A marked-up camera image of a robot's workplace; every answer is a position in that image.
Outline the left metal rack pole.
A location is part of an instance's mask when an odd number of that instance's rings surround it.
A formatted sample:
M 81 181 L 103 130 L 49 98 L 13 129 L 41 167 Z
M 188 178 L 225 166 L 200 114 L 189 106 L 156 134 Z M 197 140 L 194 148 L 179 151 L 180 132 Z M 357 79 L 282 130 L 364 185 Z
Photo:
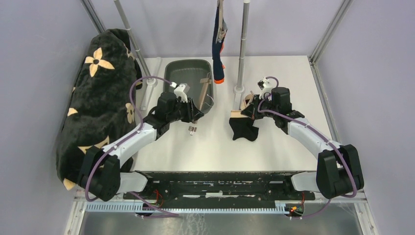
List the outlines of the left metal rack pole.
M 120 18 L 121 18 L 121 20 L 123 22 L 124 27 L 125 27 L 125 30 L 127 31 L 128 35 L 129 35 L 131 44 L 132 44 L 133 49 L 134 49 L 134 51 L 135 51 L 135 53 L 137 55 L 138 62 L 141 65 L 142 73 L 145 76 L 148 77 L 146 79 L 148 83 L 154 84 L 155 83 L 155 79 L 151 77 L 151 73 L 150 73 L 149 68 L 148 68 L 148 66 L 147 66 L 147 64 L 145 62 L 145 59 L 144 59 L 144 57 L 143 57 L 143 55 L 142 55 L 142 53 L 140 51 L 140 46 L 138 45 L 138 42 L 137 42 L 137 40 L 135 38 L 135 35 L 134 35 L 133 31 L 132 31 L 131 25 L 130 25 L 129 20 L 127 18 L 127 15 L 126 15 L 126 13 L 125 13 L 125 11 L 123 9 L 123 6 L 122 6 L 122 4 L 121 4 L 121 2 L 119 0 L 113 0 L 113 2 L 114 2 L 115 6 L 117 8 L 117 11 L 119 13 L 119 16 L 120 16 Z

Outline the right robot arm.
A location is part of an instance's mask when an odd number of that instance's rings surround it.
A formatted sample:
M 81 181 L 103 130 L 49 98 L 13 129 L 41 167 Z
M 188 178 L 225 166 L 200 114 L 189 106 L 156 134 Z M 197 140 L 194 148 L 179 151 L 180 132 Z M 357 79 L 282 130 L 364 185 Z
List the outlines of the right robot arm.
M 276 127 L 301 143 L 316 159 L 317 169 L 290 176 L 283 185 L 283 194 L 296 199 L 302 191 L 319 192 L 327 199 L 354 197 L 364 187 L 359 154 L 352 144 L 341 144 L 317 130 L 305 116 L 292 108 L 288 88 L 276 87 L 261 98 L 250 94 L 242 101 L 241 115 L 248 118 L 253 141 L 258 129 L 254 121 L 271 118 Z

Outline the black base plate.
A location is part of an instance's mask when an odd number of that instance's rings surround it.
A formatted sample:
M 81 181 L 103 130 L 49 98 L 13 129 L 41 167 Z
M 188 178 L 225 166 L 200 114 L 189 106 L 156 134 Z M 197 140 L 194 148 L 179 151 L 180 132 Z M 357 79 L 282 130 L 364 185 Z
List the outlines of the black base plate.
M 314 200 L 310 191 L 296 191 L 293 171 L 145 172 L 148 183 L 139 193 L 163 209 L 261 209 L 275 201 Z

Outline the white right pole base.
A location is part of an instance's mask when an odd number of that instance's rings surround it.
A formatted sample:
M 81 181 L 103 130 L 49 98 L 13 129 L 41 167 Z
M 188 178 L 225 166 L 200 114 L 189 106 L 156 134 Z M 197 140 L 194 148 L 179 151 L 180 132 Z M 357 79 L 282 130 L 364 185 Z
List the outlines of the white right pole base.
M 233 101 L 233 105 L 232 105 L 232 110 L 236 111 L 236 110 L 240 110 L 241 107 L 241 102 L 243 100 L 243 94 L 245 92 L 245 87 L 244 86 L 235 86 L 233 88 L 233 92 L 234 92 L 234 101 Z

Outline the black underwear white waistband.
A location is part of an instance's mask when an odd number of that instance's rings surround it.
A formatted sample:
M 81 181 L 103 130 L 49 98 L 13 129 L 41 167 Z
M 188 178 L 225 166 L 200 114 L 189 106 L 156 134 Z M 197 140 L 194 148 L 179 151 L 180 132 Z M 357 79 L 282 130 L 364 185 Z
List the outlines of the black underwear white waistband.
M 252 103 L 253 98 L 254 94 L 250 92 L 241 102 L 240 110 L 231 110 L 229 125 L 233 131 L 233 141 L 239 138 L 255 141 L 258 137 L 259 128 L 254 126 L 254 120 L 241 113 Z

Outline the right metal rack pole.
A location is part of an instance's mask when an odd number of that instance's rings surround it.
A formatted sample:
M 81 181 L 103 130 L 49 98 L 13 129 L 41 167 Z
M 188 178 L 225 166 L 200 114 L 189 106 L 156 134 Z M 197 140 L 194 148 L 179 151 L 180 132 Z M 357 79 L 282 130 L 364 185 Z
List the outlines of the right metal rack pole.
M 238 64 L 238 76 L 235 90 L 241 92 L 244 90 L 243 76 L 245 66 L 245 55 L 246 55 L 246 39 L 248 31 L 248 19 L 250 10 L 250 0 L 243 0 L 243 15 L 242 15 L 242 27 L 240 37 L 240 52 L 239 52 L 239 64 Z

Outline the black floral plush blanket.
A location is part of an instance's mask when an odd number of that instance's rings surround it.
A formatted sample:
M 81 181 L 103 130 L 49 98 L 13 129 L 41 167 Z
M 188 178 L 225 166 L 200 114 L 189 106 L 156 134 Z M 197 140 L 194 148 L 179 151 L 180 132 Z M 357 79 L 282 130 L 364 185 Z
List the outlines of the black floral plush blanket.
M 57 176 L 67 190 L 75 187 L 89 148 L 110 144 L 136 126 L 130 88 L 141 88 L 141 76 L 126 30 L 108 29 L 91 40 L 56 150 Z

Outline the navy orange underwear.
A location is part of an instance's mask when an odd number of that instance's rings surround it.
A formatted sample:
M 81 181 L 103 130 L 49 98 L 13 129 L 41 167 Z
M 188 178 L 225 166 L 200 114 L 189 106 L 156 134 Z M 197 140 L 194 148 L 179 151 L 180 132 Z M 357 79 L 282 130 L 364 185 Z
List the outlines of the navy orange underwear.
M 225 66 L 223 65 L 221 61 L 221 52 L 224 48 L 225 38 L 223 42 L 221 43 L 215 42 L 216 32 L 217 32 L 217 22 L 218 22 L 217 16 L 218 16 L 218 13 L 216 10 L 215 21 L 214 21 L 214 31 L 213 31 L 213 37 L 212 37 L 212 47 L 211 47 L 211 54 L 212 54 L 212 61 L 213 61 L 212 71 L 213 71 L 213 82 L 215 84 L 222 84 L 225 81 L 225 73 L 224 73 Z

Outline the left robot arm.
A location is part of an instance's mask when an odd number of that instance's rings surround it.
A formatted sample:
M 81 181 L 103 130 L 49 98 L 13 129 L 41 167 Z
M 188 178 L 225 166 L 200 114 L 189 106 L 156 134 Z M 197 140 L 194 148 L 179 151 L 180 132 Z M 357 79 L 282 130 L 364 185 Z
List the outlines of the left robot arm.
M 103 147 L 87 149 L 77 184 L 86 193 L 103 201 L 109 201 L 119 193 L 135 192 L 140 198 L 148 199 L 154 186 L 139 172 L 122 171 L 122 166 L 142 148 L 165 134 L 170 124 L 176 121 L 192 123 L 204 116 L 192 100 L 185 102 L 171 92 L 164 92 L 157 104 L 144 118 L 143 124 L 120 139 Z

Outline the wooden clip hanger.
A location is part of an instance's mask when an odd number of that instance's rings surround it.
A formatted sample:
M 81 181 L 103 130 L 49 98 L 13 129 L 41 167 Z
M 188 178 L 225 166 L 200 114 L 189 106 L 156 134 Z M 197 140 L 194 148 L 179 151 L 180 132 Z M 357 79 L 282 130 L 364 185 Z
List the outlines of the wooden clip hanger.
M 217 32 L 216 32 L 216 38 L 215 38 L 216 43 L 223 42 L 226 36 L 227 30 L 228 30 L 228 27 L 226 25 L 226 22 L 224 21 L 224 16 L 223 16 L 224 14 L 223 4 L 224 4 L 223 0 L 217 1 L 217 13 L 218 13 L 217 21 L 218 22 L 217 22 Z
M 200 80 L 200 83 L 203 84 L 201 93 L 199 95 L 199 102 L 198 102 L 198 109 L 201 111 L 203 108 L 203 104 L 205 102 L 205 98 L 207 95 L 208 87 L 212 83 L 211 73 L 207 73 L 207 77 Z M 192 122 L 189 126 L 190 135 L 193 136 L 197 131 L 197 123 L 198 121 Z

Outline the grey plastic basin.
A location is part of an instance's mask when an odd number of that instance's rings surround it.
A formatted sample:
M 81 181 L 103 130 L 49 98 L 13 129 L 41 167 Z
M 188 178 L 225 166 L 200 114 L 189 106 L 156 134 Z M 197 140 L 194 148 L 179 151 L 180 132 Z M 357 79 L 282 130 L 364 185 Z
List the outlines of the grey plastic basin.
M 190 90 L 187 92 L 187 97 L 192 98 L 195 105 L 198 107 L 199 95 L 203 86 L 203 84 L 200 83 L 200 80 L 206 78 L 208 72 L 211 73 L 212 78 L 211 65 L 206 60 L 177 60 L 169 63 L 165 67 L 164 78 L 177 84 L 186 83 L 190 87 Z M 201 111 L 206 115 L 213 106 L 214 87 L 212 79 L 212 83 L 208 87 L 205 102 Z

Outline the metal rack pole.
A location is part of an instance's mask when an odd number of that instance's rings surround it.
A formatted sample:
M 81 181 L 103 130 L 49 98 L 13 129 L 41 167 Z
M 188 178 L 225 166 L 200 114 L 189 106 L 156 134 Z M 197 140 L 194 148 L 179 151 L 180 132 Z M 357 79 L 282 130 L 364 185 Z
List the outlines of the metal rack pole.
M 245 55 L 246 55 L 246 39 L 248 31 L 248 19 L 250 10 L 250 0 L 243 0 L 243 15 L 242 15 L 242 27 L 240 37 L 240 52 L 239 52 L 239 64 L 238 64 L 238 76 L 235 90 L 241 92 L 244 90 L 243 76 L 245 66 Z
M 123 9 L 123 6 L 122 6 L 122 4 L 121 4 L 121 2 L 119 0 L 113 0 L 113 2 L 114 2 L 115 6 L 117 8 L 117 11 L 119 13 L 119 16 L 120 16 L 120 18 L 121 18 L 121 20 L 123 22 L 124 27 L 125 27 L 125 30 L 127 31 L 128 35 L 129 35 L 131 44 L 132 44 L 133 49 L 134 49 L 134 51 L 135 51 L 135 53 L 137 55 L 138 62 L 141 65 L 142 73 L 145 76 L 148 77 L 146 79 L 148 83 L 154 84 L 155 83 L 155 79 L 151 77 L 151 73 L 150 73 L 149 68 L 148 68 L 148 66 L 147 66 L 147 64 L 145 62 L 145 59 L 144 59 L 144 57 L 143 57 L 143 55 L 142 55 L 142 53 L 140 51 L 140 46 L 138 45 L 138 42 L 137 42 L 137 40 L 135 38 L 135 35 L 134 35 L 133 31 L 132 31 L 131 25 L 130 25 L 129 20 L 127 18 L 127 15 L 126 15 L 126 13 L 125 13 L 125 11 Z

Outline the aluminium frame rail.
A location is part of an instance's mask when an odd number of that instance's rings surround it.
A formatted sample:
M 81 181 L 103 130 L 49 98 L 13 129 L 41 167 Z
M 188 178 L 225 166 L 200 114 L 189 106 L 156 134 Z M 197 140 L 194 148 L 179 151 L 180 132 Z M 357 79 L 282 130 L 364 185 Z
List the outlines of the aluminium frame rail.
M 325 48 L 327 47 L 332 36 L 334 35 L 334 32 L 336 31 L 337 27 L 340 25 L 343 17 L 346 15 L 352 3 L 353 3 L 353 0 L 343 0 L 341 2 L 340 7 L 338 8 L 333 19 L 330 21 L 324 34 L 322 35 L 321 39 L 319 40 L 315 49 L 313 50 L 311 56 L 309 57 L 309 61 L 311 65 L 313 66 L 316 65 L 318 61 L 320 60 Z

